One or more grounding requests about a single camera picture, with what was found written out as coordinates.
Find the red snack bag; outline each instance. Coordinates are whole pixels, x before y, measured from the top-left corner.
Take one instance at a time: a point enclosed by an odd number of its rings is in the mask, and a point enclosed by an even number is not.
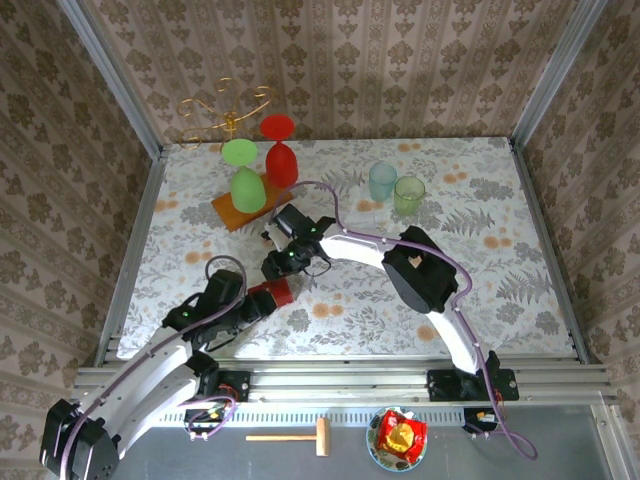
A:
[[[410,464],[415,463],[427,441],[427,424],[389,410],[378,430],[378,450],[386,450]]]

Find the plate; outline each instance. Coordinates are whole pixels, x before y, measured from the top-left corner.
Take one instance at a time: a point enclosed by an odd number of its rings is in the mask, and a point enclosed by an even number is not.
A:
[[[384,417],[385,413],[387,413],[389,410],[396,413],[401,413],[406,418],[417,418],[417,415],[414,412],[404,407],[388,407],[379,410],[369,422],[369,426],[367,426],[367,432],[365,436],[365,440],[367,442],[367,450],[369,450],[369,455],[371,455],[371,458],[373,458],[373,460],[385,470],[396,473],[408,472],[409,470],[413,470],[414,468],[416,468],[424,458],[424,454],[427,453],[427,439],[425,438],[424,447],[415,463],[409,463],[405,460],[402,460],[401,458],[392,455],[386,450],[378,450],[378,430],[380,427],[380,422],[382,421],[382,417]]]

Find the wooden block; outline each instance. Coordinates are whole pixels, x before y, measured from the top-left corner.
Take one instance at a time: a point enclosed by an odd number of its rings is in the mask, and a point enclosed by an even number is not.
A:
[[[267,194],[267,202],[264,204],[264,207],[257,212],[242,213],[236,210],[233,206],[233,201],[231,200],[231,192],[225,193],[221,197],[211,201],[211,205],[216,209],[216,212],[218,212],[218,215],[220,215],[220,218],[227,227],[227,230],[230,232],[235,232],[240,227],[244,227],[248,223],[253,222],[256,218],[260,218],[265,213],[270,212],[276,204],[276,200],[278,200],[282,190],[284,190],[282,188],[276,188],[269,185],[266,173],[260,175],[260,178],[262,179],[262,183],[264,184],[264,189]],[[291,192],[288,192],[282,199],[281,205],[284,205],[292,198],[293,195],[291,195]]]

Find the wooden hammer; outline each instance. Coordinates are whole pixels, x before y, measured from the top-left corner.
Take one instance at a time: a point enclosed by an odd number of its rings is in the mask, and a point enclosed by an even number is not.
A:
[[[315,440],[316,455],[329,456],[329,419],[319,418],[315,435],[247,435],[247,442],[296,442],[298,440]]]

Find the metal rail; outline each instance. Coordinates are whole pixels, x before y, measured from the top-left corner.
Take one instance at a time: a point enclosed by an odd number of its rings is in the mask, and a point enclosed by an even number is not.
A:
[[[511,138],[523,147],[549,108],[608,0],[580,0],[525,106]]]
[[[59,0],[58,2],[89,52],[93,63],[102,74],[109,90],[129,119],[138,139],[155,162],[160,157],[161,142],[150,119],[147,118],[143,106],[144,98],[129,85],[122,68],[107,47],[104,32],[100,31],[84,3],[78,0]]]
[[[640,478],[639,462],[617,405],[591,407],[611,476],[615,480]]]
[[[107,381],[122,364],[83,368],[72,392],[77,400]],[[516,372],[521,399],[514,406],[602,405],[615,391],[602,365],[570,359],[507,357]],[[451,368],[449,360],[243,361],[222,360],[223,369],[252,371],[249,403],[298,407],[488,406],[488,402],[433,403],[426,371]]]
[[[144,253],[144,245],[151,225],[151,217],[153,216],[160,186],[164,179],[165,162],[169,151],[170,149],[164,149],[160,159],[151,165],[144,193],[140,200],[140,207],[131,230],[131,237],[127,244],[127,251],[122,261],[122,269],[120,270],[120,275],[118,275],[111,305],[109,305],[107,318],[102,328],[102,335],[100,336],[98,350],[93,363],[97,367],[102,366],[107,355],[113,359],[117,354],[120,335],[114,337],[113,334],[122,330],[124,321],[127,318],[133,288],[136,284],[138,269]]]
[[[551,242],[551,237],[544,221],[544,215],[542,214],[542,209],[540,208],[540,203],[538,202],[538,198],[533,187],[533,182],[531,180],[531,176],[529,175],[527,164],[522,154],[522,148],[513,140],[509,141],[509,147],[511,148],[513,161],[520,177],[522,190],[524,192],[525,198],[527,199],[527,205],[529,205],[529,211],[531,212],[533,225],[535,226],[536,232],[538,233],[538,238],[540,239],[542,253],[544,254],[547,268],[549,269],[549,275],[551,276],[553,289],[556,292],[558,304],[564,312],[565,323],[567,325],[567,328],[569,329],[569,334],[571,336],[571,340],[573,341],[573,346],[580,361],[583,363],[589,363],[589,352],[587,350],[587,345],[584,342],[580,324],[578,323],[576,314],[573,311],[573,306],[571,305],[571,299],[569,297],[567,285],[564,283],[564,279],[562,278],[560,263],[553,250],[553,243]]]

